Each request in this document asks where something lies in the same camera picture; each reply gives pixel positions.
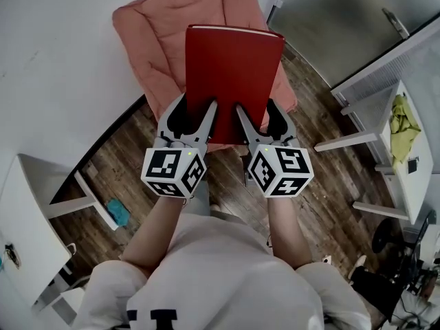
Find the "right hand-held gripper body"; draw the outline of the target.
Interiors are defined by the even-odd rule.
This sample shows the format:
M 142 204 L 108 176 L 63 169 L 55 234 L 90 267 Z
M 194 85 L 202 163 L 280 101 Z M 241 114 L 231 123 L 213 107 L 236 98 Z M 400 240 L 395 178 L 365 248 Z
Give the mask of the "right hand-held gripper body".
M 246 144 L 245 185 L 256 186 L 264 197 L 296 197 L 314 178 L 309 153 L 297 137 L 254 135 Z

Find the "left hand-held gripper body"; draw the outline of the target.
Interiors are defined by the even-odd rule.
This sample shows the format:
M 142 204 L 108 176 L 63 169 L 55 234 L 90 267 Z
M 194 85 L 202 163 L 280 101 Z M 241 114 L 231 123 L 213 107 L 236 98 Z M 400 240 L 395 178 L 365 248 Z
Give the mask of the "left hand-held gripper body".
M 158 196 L 192 197 L 207 171 L 207 143 L 207 134 L 176 139 L 160 131 L 145 152 L 140 179 Z

